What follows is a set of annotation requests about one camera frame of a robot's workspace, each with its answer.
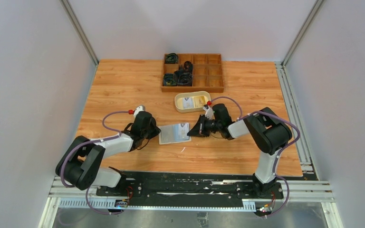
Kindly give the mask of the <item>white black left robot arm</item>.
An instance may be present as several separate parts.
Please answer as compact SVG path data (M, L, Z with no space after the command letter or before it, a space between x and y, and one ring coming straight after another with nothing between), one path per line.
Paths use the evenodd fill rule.
M103 168L103 159L124 152L143 148L144 141L159 135L160 128L151 113L142 106L127 111L134 121L116 135L89 139L82 135L76 137L58 162L55 173L65 187L86 190L91 186L106 186L115 196L126 192L126 182L115 168Z

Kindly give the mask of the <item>pale credit card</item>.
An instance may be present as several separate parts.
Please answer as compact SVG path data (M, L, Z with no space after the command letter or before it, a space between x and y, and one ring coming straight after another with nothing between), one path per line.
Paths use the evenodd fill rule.
M189 132L189 123L179 123L177 124L177 140L178 141L188 141L190 137L188 136Z

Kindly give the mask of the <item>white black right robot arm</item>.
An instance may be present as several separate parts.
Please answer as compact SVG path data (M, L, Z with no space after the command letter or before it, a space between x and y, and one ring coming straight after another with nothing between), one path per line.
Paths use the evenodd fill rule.
M252 191L258 198L265 198L276 184L276 168L281 150L288 145L292 131L285 121L268 107L249 114L237 121L230 117L224 104L205 106L195 126L187 133L191 137L209 137L219 132L222 138L233 140L250 134L260 150L259 163L252 175Z

